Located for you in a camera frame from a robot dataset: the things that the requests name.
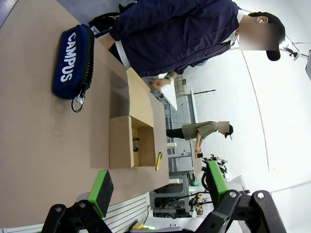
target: man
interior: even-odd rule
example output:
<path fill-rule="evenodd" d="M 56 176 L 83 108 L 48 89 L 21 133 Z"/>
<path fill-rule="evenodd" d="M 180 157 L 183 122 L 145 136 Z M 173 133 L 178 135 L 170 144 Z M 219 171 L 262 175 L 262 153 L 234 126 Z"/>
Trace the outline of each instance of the man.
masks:
<path fill-rule="evenodd" d="M 274 30 L 258 30 L 269 24 Z M 280 59 L 278 45 L 285 39 L 281 21 L 270 13 L 244 15 L 232 0 L 140 0 L 99 40 L 141 77 L 168 72 L 165 79 L 153 80 L 159 90 L 187 66 L 229 50 L 238 35 L 267 50 L 271 61 Z"/>
<path fill-rule="evenodd" d="M 228 121 L 207 121 L 202 123 L 185 124 L 179 129 L 166 130 L 167 137 L 184 138 L 186 140 L 196 138 L 196 148 L 197 152 L 201 151 L 201 145 L 203 140 L 214 132 L 219 132 L 227 138 L 233 133 L 233 127 Z"/>

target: screw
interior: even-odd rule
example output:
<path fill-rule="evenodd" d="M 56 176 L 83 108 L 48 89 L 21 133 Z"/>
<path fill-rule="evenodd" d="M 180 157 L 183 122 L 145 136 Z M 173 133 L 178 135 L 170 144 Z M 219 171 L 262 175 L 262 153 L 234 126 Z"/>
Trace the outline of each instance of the screw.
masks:
<path fill-rule="evenodd" d="M 237 196 L 237 194 L 235 192 L 231 192 L 229 193 L 230 197 L 235 198 Z"/>
<path fill-rule="evenodd" d="M 260 198 L 260 199 L 263 199 L 264 198 L 264 194 L 263 193 L 258 193 L 257 197 Z"/>

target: bracelet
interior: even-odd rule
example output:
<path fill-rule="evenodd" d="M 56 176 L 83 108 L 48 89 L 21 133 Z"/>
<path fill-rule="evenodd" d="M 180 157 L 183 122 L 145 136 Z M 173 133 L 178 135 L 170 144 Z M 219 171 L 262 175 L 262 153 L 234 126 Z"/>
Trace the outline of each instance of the bracelet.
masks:
<path fill-rule="evenodd" d="M 173 77 L 169 74 L 167 74 L 164 78 L 170 80 L 171 82 L 174 80 Z"/>

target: baseball cap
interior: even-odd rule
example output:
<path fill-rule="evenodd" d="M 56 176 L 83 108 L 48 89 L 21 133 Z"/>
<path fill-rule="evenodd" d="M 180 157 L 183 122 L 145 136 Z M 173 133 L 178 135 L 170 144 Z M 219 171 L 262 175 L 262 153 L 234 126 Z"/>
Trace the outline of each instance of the baseball cap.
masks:
<path fill-rule="evenodd" d="M 251 17 L 259 17 L 259 16 L 265 16 L 268 18 L 268 23 L 273 23 L 276 26 L 275 34 L 273 35 L 275 37 L 274 41 L 271 41 L 272 45 L 278 48 L 277 50 L 268 50 L 266 51 L 267 57 L 270 61 L 277 61 L 281 58 L 279 45 L 285 40 L 285 27 L 282 24 L 281 20 L 268 13 L 268 12 L 253 12 L 248 14 Z"/>
<path fill-rule="evenodd" d="M 225 133 L 225 138 L 227 138 L 228 136 L 230 136 L 230 138 L 231 138 L 232 133 L 233 133 L 233 127 L 232 127 L 232 125 L 229 125 L 229 132 Z"/>

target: box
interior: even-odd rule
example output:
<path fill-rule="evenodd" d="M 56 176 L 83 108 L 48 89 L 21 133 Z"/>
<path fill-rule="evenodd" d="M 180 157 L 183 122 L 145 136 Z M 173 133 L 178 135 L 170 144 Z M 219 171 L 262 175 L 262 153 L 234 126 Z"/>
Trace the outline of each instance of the box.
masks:
<path fill-rule="evenodd" d="M 132 68 L 127 71 L 127 79 L 128 114 L 109 120 L 110 169 L 156 166 L 150 89 Z"/>

